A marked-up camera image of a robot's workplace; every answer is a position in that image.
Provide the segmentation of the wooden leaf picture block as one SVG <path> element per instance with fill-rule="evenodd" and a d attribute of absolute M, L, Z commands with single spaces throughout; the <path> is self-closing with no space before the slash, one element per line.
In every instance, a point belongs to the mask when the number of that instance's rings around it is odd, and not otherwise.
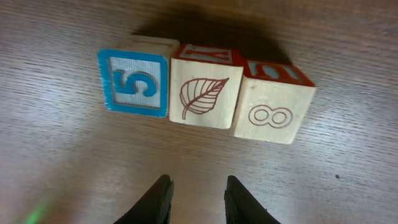
<path fill-rule="evenodd" d="M 229 129 L 243 77 L 240 51 L 183 44 L 170 64 L 169 119 Z"/>

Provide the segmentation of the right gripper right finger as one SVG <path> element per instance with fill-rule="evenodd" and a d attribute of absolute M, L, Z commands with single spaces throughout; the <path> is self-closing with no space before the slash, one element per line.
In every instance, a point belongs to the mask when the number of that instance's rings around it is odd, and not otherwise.
<path fill-rule="evenodd" d="M 280 224 L 233 175 L 224 192 L 227 224 Z"/>

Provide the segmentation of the wooden block number eight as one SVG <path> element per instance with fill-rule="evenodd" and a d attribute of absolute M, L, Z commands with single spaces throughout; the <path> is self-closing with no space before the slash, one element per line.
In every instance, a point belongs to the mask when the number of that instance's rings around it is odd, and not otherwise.
<path fill-rule="evenodd" d="M 316 92 L 292 64 L 246 59 L 233 136 L 291 144 Z"/>

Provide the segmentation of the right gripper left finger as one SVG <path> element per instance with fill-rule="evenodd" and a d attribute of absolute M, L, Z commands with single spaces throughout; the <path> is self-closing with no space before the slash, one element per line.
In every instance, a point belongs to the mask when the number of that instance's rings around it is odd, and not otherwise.
<path fill-rule="evenodd" d="M 114 224 L 169 224 L 174 182 L 164 174 Z"/>

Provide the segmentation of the blue number five block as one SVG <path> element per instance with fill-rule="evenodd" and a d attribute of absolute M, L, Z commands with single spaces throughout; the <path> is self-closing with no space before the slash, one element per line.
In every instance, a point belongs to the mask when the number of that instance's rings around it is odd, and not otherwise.
<path fill-rule="evenodd" d="M 170 60 L 175 39 L 132 35 L 97 59 L 108 110 L 164 118 L 169 105 Z"/>

